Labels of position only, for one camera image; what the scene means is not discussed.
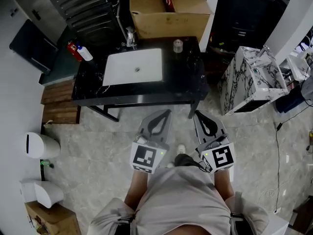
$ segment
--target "wooden step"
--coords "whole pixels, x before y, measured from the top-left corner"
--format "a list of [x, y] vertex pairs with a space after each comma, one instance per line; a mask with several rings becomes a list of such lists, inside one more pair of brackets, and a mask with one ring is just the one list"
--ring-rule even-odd
[[56, 102], [46, 104], [43, 113], [43, 123], [52, 120], [52, 123], [77, 124], [80, 117], [80, 106], [73, 102]]
[[42, 123], [77, 124], [80, 106], [72, 101], [74, 80], [65, 81], [45, 87], [41, 103], [45, 105]]
[[69, 80], [45, 87], [41, 103], [71, 101], [74, 83], [74, 80]]

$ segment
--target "wall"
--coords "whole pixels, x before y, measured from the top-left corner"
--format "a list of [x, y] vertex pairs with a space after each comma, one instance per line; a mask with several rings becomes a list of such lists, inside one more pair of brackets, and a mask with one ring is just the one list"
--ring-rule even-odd
[[300, 43], [313, 25], [313, 0], [290, 0], [266, 41], [278, 64]]
[[209, 8], [213, 12], [213, 14], [210, 15], [209, 21], [207, 22], [207, 25], [206, 25], [204, 33], [202, 35], [201, 41], [199, 43], [199, 47], [200, 47], [201, 52], [206, 51], [207, 43], [209, 41], [211, 28], [212, 28], [213, 21], [214, 21], [214, 14], [216, 11], [217, 1], [218, 0], [206, 0], [206, 2], [209, 5]]
[[26, 20], [13, 0], [0, 0], [0, 230], [4, 235], [34, 235], [27, 221], [19, 180], [40, 179], [39, 160], [23, 154], [23, 134], [40, 131], [43, 87], [40, 71], [9, 49]]

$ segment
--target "white sink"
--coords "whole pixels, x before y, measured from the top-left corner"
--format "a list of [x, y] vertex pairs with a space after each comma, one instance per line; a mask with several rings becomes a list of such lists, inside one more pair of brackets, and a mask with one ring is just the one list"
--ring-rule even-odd
[[274, 59], [259, 49], [239, 47], [218, 83], [224, 115], [251, 113], [288, 94]]
[[305, 59], [289, 55], [286, 60], [295, 80], [302, 82], [310, 76], [310, 69]]
[[144, 49], [108, 56], [103, 86], [162, 81], [161, 49]]

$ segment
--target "marble block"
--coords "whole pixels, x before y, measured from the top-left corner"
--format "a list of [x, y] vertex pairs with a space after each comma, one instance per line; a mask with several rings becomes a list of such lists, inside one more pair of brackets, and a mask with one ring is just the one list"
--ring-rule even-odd
[[239, 47], [218, 89], [223, 115], [252, 113], [288, 94], [282, 73], [274, 59], [266, 52]]

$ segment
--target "white trash can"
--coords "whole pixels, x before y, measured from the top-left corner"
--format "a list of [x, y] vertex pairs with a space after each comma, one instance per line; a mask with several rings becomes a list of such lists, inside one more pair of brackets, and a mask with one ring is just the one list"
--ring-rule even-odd
[[34, 132], [25, 135], [25, 154], [34, 159], [51, 159], [60, 154], [61, 148], [54, 139]]

